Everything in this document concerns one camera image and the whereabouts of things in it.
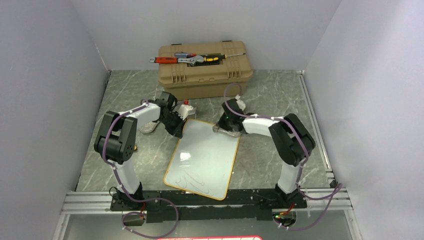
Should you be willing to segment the dark brown scrubbing pad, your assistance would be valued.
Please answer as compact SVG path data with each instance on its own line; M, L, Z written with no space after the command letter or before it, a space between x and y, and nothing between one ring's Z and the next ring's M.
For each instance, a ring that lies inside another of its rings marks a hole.
M238 131L230 131L230 130L225 130L217 125L213 125L212 126L212 131L214 133L219 133L219 134L224 134L226 136L232 137L232 138L239 138L242 134Z

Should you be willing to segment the yellow framed whiteboard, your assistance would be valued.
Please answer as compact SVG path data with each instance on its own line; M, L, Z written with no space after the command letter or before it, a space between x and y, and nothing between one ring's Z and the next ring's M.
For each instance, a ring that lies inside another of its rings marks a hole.
M209 122L189 119L163 182L185 192L222 201L227 196L239 138L213 131Z

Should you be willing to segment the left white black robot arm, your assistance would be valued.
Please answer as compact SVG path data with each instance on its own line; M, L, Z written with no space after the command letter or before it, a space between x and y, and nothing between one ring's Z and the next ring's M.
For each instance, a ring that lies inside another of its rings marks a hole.
M182 138L183 128L194 107L188 101L163 91L159 98L142 100L141 104L122 112L107 111L98 130L94 150L111 167L118 183L117 193L131 210L144 203L143 186L131 161L136 150L139 128L148 123L161 123L173 137Z

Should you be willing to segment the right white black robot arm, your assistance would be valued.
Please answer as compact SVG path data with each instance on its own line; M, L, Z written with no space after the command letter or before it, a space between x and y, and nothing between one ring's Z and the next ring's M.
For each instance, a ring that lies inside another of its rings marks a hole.
M245 114L242 100L232 98L222 103L223 114L213 127L214 132L226 134L256 134L270 137L282 159L281 174L276 183L275 200L282 207L289 207L298 196L303 161L316 147L315 140L297 115L265 117Z

